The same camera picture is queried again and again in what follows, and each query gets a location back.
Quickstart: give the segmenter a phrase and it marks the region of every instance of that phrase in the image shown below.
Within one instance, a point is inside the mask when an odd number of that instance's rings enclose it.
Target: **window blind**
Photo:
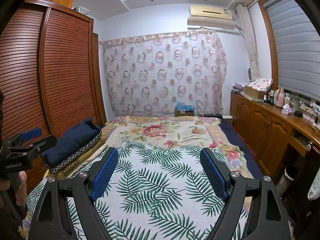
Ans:
[[[269,0],[276,42],[278,86],[320,100],[320,37],[294,0]]]

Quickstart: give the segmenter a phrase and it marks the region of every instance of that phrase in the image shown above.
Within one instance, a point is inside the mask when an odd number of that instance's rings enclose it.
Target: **navy blue pillow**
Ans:
[[[92,122],[92,118],[87,118],[66,130],[57,139],[56,146],[41,155],[47,164],[54,167],[92,140],[100,131],[101,128]]]

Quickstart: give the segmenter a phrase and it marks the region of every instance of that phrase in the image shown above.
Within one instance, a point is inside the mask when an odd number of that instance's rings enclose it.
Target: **cardboard box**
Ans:
[[[254,99],[263,99],[263,96],[265,94],[262,91],[255,90],[255,89],[248,87],[248,86],[244,87],[244,93]]]
[[[195,116],[195,111],[183,110],[183,112],[181,112],[181,111],[178,111],[177,108],[175,108],[174,116],[175,117],[177,117],[177,116]]]

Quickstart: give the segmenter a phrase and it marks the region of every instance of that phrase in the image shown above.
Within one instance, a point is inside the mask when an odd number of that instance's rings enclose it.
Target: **sheer patterned curtain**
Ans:
[[[245,44],[249,54],[251,80],[255,81],[257,78],[260,78],[260,70],[258,62],[256,36],[254,35],[251,17],[247,6],[239,4],[236,8],[236,11],[240,19]]]
[[[103,43],[116,115],[170,116],[176,102],[221,113],[227,58],[213,31],[154,34]]]

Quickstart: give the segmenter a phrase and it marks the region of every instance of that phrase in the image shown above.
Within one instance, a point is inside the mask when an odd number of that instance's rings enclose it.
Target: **louvered wardrobe door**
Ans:
[[[92,117],[98,124],[91,74],[89,22],[51,9],[44,46],[44,83],[55,135]]]
[[[3,138],[39,127],[49,135],[39,93],[38,45],[44,12],[38,7],[17,10],[0,36],[0,89],[3,103]],[[46,168],[40,158],[27,171],[28,192],[42,179]]]

